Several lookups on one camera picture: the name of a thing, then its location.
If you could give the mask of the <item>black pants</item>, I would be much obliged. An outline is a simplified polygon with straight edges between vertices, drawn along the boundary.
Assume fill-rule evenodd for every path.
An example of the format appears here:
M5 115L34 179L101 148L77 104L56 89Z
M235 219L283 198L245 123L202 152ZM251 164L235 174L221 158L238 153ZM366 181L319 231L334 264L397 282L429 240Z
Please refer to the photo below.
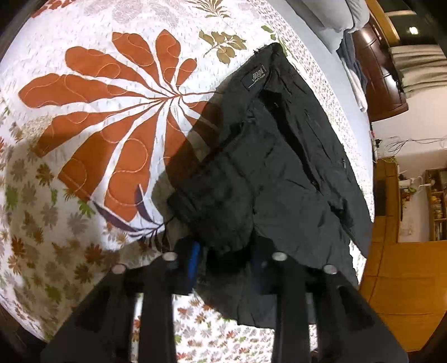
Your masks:
M204 247L197 291L224 317L275 326L276 300L255 291L255 246L357 281L349 244L369 251L372 222L346 152L308 84L277 43L223 90L217 146L167 203Z

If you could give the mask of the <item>orange wooden wardrobe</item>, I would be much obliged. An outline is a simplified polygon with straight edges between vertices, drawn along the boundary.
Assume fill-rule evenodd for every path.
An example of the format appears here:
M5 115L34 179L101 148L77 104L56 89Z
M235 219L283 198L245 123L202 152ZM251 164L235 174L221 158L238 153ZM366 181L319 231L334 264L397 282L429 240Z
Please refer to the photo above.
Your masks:
M360 292L407 352L426 345L446 316L446 241L398 240L398 166L374 167L376 215Z

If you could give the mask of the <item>wooden bookshelf with items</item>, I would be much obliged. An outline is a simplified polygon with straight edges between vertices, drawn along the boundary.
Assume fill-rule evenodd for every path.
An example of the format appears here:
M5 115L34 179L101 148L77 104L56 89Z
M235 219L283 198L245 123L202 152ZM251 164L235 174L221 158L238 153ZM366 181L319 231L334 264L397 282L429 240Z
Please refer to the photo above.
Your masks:
M430 223L430 240L446 240L446 167L425 172Z

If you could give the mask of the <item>white floral quilt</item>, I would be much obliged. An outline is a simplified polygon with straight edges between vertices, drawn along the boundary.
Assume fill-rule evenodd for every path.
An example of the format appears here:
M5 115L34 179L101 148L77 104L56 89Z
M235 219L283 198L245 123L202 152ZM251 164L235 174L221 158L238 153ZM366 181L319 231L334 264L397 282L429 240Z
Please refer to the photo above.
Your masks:
M203 244L169 197L214 150L224 87L277 43L326 113L374 212L370 135L356 135L311 52L269 1L47 1L1 60L1 306L43 341L38 362L268 362L274 327L239 324L197 291ZM201 245L196 286L173 293L177 242ZM311 360L311 286L358 287L278 250Z

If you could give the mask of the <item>grey and white clothes pile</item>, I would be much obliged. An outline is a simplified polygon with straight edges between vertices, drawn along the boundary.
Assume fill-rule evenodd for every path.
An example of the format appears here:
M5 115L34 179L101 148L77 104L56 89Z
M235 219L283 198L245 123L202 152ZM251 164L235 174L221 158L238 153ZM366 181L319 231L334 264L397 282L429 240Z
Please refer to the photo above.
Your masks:
M362 71L362 66L356 57L355 44L352 34L345 31L339 48L336 53L338 54L342 66L346 72L348 80L351 84L354 97L358 104L358 107L362 113L367 113L367 77Z

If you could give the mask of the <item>dark wooden headboard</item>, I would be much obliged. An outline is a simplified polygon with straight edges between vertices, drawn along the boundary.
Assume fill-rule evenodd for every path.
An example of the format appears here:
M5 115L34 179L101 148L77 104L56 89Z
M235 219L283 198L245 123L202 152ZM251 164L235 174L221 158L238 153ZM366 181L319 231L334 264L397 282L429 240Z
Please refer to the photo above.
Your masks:
M373 122L408 111L409 106L383 31L374 17L353 33L355 52L366 76L367 115Z

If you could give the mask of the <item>grey bed sheet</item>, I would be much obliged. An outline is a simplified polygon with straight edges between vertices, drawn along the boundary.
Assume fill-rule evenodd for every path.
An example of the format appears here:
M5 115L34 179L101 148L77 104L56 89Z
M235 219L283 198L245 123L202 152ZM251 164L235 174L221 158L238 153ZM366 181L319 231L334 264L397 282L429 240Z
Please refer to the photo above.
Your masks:
M368 118L358 108L357 101L355 100L354 93L346 72L343 70L339 56L336 53L331 53L327 49L313 30L296 14L286 1L269 1L269 4L293 28L311 52L340 102L353 132L356 135L368 135L370 131Z

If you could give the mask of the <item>grey pillow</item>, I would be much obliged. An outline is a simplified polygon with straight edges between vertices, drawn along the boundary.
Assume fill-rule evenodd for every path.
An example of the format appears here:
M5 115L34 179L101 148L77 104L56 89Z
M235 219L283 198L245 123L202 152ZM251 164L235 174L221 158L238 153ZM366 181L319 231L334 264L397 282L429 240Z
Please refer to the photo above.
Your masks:
M370 19L364 0L291 0L287 3L329 52L339 49L345 32L360 30Z

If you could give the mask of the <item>beige curtain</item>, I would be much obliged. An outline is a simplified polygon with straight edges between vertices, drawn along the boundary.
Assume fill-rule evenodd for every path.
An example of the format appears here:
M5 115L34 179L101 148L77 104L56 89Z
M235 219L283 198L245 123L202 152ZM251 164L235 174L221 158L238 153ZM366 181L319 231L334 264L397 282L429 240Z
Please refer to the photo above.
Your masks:
M438 45L399 45L390 48L405 97L446 87L446 55Z

